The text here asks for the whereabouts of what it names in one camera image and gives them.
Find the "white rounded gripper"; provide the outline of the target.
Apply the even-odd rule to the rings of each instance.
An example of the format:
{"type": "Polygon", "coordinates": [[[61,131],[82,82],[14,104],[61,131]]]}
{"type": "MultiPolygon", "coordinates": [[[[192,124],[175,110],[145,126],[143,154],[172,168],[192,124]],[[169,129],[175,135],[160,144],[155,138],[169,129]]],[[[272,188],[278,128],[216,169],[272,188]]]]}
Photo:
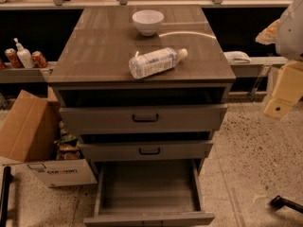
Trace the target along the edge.
{"type": "Polygon", "coordinates": [[[303,97],[303,0],[294,0],[256,37],[259,44],[276,43],[276,52],[289,60],[277,70],[276,84],[263,113],[281,119],[303,97]]]}

